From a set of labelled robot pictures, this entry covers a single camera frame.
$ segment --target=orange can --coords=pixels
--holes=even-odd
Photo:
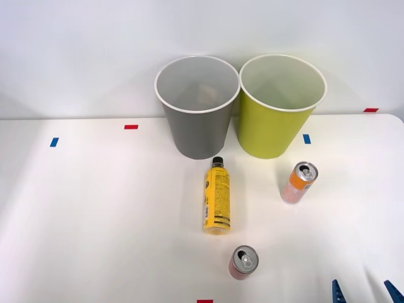
[[[310,162],[299,162],[290,174],[281,197],[285,202],[297,203],[318,177],[318,170]]]

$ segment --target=bottle cap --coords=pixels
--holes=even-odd
[[[223,158],[222,157],[215,157],[212,160],[212,164],[213,163],[221,163],[221,164],[223,164]]]

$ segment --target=yellow bottle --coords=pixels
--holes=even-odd
[[[230,231],[230,176],[223,158],[215,157],[205,183],[203,230],[211,235]]]

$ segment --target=bucket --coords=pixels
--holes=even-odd
[[[285,152],[327,92],[317,68],[283,54],[249,60],[239,78],[239,142],[250,155],[264,159]]]
[[[223,148],[239,92],[235,68],[211,56],[172,61],[155,79],[174,143],[192,159],[211,158]]]

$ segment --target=yellow label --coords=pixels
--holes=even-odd
[[[230,230],[230,177],[227,170],[211,168],[205,187],[204,229],[219,227]]]

